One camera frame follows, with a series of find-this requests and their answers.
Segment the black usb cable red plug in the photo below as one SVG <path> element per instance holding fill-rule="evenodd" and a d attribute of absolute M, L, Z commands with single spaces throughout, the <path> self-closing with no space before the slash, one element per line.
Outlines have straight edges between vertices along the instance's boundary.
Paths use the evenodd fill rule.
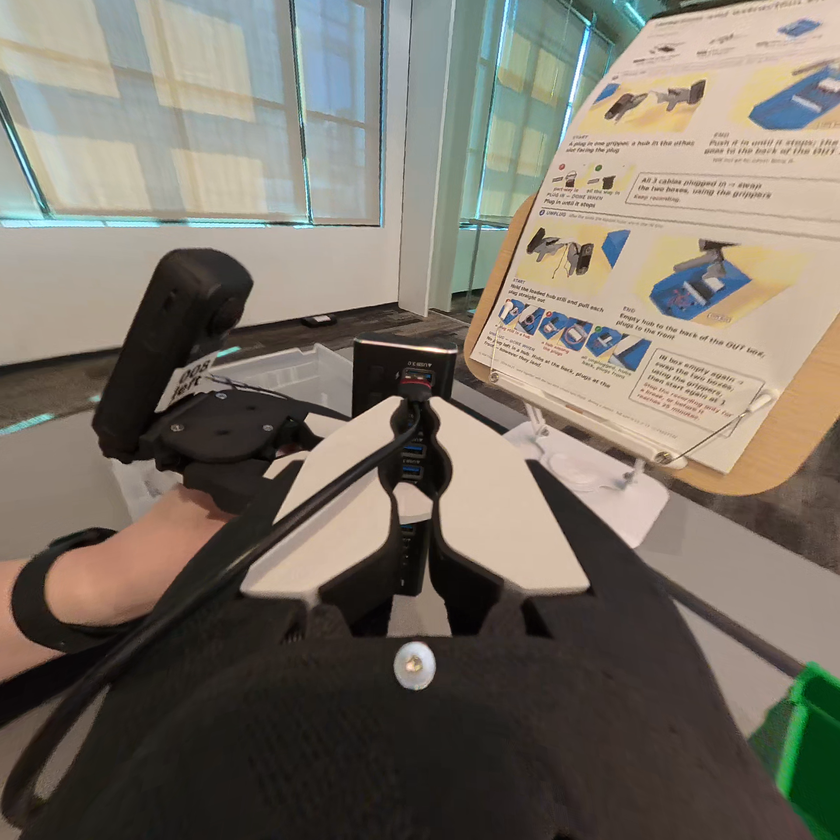
<path fill-rule="evenodd" d="M 247 511 L 236 523 L 237 527 L 245 529 L 244 535 L 231 535 L 234 540 L 232 548 L 222 544 L 227 531 L 227 528 L 223 528 L 207 547 L 198 552 L 195 560 L 199 562 L 197 570 L 201 576 L 197 583 L 192 584 L 190 590 L 182 595 L 173 595 L 171 590 L 164 593 L 163 606 L 156 607 L 149 618 L 144 619 L 141 625 L 80 677 L 24 749 L 2 792 L 2 814 L 13 826 L 25 829 L 37 810 L 46 803 L 36 795 L 38 779 L 60 742 L 96 696 L 121 676 L 143 651 L 181 624 L 238 574 L 246 572 L 282 540 L 289 538 L 323 509 L 330 508 L 358 481 L 399 454 L 417 433 L 422 419 L 422 405 L 430 396 L 430 385 L 424 379 L 403 377 L 397 387 L 400 402 L 394 412 L 404 412 L 406 420 L 398 426 L 389 443 L 313 491 L 301 504 L 272 522 L 270 528 L 256 532 L 255 516 Z"/>

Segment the window with roller blind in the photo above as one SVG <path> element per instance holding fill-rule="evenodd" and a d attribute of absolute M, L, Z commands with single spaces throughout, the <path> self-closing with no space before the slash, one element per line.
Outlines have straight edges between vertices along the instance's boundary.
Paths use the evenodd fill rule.
<path fill-rule="evenodd" d="M 576 110 L 619 53 L 582 2 L 486 2 L 461 226 L 508 220 L 538 190 Z"/>
<path fill-rule="evenodd" d="M 383 17 L 2 2 L 3 224 L 381 225 Z"/>

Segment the person's left hand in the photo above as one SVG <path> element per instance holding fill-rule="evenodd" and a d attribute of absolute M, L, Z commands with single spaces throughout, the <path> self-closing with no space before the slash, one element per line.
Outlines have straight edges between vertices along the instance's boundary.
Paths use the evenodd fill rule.
<path fill-rule="evenodd" d="M 177 484 L 141 519 L 97 547 L 92 623 L 116 625 L 149 613 L 188 561 L 234 514 Z"/>

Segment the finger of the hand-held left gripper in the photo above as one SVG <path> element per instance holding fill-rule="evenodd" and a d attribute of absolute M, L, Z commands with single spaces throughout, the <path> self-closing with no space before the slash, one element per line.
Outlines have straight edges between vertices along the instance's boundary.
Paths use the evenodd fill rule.
<path fill-rule="evenodd" d="M 393 495 L 400 520 L 429 520 L 434 502 L 415 485 L 396 485 Z"/>

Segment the green box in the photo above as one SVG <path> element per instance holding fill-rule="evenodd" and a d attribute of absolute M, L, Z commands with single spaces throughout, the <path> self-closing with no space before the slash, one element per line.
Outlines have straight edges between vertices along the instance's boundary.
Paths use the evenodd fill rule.
<path fill-rule="evenodd" d="M 838 678 L 807 663 L 748 742 L 811 835 L 838 839 Z"/>

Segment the white stand base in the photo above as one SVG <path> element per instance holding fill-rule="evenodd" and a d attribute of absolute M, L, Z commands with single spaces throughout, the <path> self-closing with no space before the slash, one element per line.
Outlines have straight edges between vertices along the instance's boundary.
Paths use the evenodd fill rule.
<path fill-rule="evenodd" d="M 551 427 L 537 435 L 530 422 L 504 438 L 538 461 L 631 548 L 647 537 L 669 498 L 640 458 L 619 459 Z"/>

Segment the printed instruction sheet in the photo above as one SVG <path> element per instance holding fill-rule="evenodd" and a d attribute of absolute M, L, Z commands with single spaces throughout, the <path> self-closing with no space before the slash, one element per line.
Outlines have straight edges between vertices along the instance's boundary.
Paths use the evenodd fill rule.
<path fill-rule="evenodd" d="M 838 12 L 646 24 L 574 117 L 472 359 L 728 474 L 838 318 Z"/>

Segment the clear plastic box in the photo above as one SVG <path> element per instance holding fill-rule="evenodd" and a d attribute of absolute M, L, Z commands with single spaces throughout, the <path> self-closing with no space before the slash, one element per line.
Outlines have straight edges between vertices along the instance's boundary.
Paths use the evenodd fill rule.
<path fill-rule="evenodd" d="M 295 348 L 239 361 L 225 358 L 213 367 L 213 373 L 351 415 L 350 346 L 335 351 L 316 343 L 311 350 Z M 151 461 L 122 465 L 112 459 L 111 468 L 131 522 L 141 518 L 163 493 L 180 481 L 172 473 L 157 471 Z"/>

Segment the wooden document board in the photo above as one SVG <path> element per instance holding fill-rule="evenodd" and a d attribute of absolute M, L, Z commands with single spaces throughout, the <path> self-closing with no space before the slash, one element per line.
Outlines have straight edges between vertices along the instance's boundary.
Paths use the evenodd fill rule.
<path fill-rule="evenodd" d="M 539 395 L 534 390 L 491 371 L 488 364 L 473 360 L 483 328 L 487 325 L 516 248 L 526 227 L 537 195 L 531 194 L 519 206 L 508 226 L 496 263 L 479 299 L 464 345 L 465 363 L 478 380 L 515 396 L 525 406 L 540 408 L 550 428 L 569 427 L 594 441 L 609 444 L 626 455 L 640 456 L 629 433 L 609 427 L 605 421 L 571 405 L 568 400 Z M 646 458 L 651 466 L 676 476 L 688 486 L 723 496 L 751 496 L 771 490 L 791 478 L 831 431 L 839 416 L 839 319 L 835 318 L 820 342 L 749 441 L 731 471 L 723 475 L 693 459 L 677 467 Z"/>

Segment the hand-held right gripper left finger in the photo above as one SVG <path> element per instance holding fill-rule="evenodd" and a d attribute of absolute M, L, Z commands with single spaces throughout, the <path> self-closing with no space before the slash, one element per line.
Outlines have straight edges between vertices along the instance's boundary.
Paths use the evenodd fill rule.
<path fill-rule="evenodd" d="M 407 404 L 392 395 L 335 430 L 302 461 L 276 522 L 316 491 L 379 448 L 406 425 Z M 308 522 L 256 561 L 240 592 L 255 598 L 287 598 L 314 604 L 324 585 L 359 569 L 391 537 L 400 521 L 391 467 L 368 471 Z"/>

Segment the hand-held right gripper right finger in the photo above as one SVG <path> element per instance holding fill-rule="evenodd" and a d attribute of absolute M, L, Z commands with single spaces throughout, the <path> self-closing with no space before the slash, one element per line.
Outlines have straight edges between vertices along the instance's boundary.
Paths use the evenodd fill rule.
<path fill-rule="evenodd" d="M 590 581 L 517 448 L 438 396 L 425 408 L 440 464 L 429 556 L 436 592 L 587 592 Z"/>

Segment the black usb hub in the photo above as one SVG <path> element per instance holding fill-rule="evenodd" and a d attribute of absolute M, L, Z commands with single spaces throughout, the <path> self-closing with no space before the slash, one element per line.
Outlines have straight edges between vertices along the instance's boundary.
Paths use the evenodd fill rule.
<path fill-rule="evenodd" d="M 456 343 L 365 332 L 353 342 L 352 415 L 366 412 L 390 396 L 449 399 L 458 357 Z M 402 449 L 397 485 L 415 485 L 426 493 L 428 434 L 420 426 Z M 419 595 L 423 588 L 429 520 L 400 520 L 402 561 L 399 595 Z"/>

